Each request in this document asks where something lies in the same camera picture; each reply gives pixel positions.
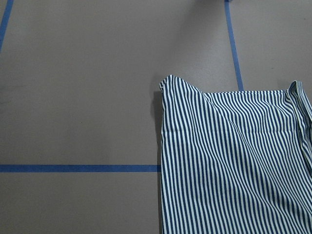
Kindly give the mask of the blue white striped polo shirt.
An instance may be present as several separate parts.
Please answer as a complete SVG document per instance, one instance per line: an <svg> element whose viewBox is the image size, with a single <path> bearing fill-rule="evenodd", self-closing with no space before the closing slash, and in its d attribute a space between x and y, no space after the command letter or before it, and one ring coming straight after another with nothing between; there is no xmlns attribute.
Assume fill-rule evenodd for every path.
<svg viewBox="0 0 312 234"><path fill-rule="evenodd" d="M163 233L311 233L312 107L301 82L205 93L169 75L159 87Z"/></svg>

